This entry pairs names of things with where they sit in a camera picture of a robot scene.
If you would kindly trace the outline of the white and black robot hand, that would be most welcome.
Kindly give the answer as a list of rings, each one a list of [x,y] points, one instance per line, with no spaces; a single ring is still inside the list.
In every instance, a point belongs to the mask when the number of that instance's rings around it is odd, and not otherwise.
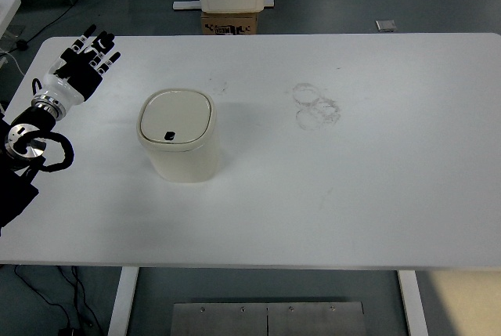
[[[34,105],[48,104],[62,115],[92,96],[105,73],[121,56],[113,51],[114,34],[107,31],[96,34],[95,31],[93,24],[62,51],[34,86]]]

